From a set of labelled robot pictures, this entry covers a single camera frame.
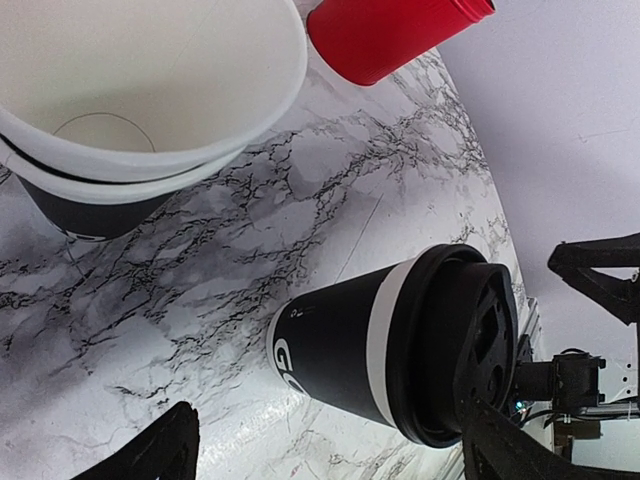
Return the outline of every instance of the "white wall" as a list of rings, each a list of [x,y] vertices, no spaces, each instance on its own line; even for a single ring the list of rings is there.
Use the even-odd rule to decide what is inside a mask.
[[[635,365],[632,329],[570,291],[546,261],[562,240],[640,232],[640,2],[495,2],[494,16],[439,50],[540,299],[547,350],[575,346]]]

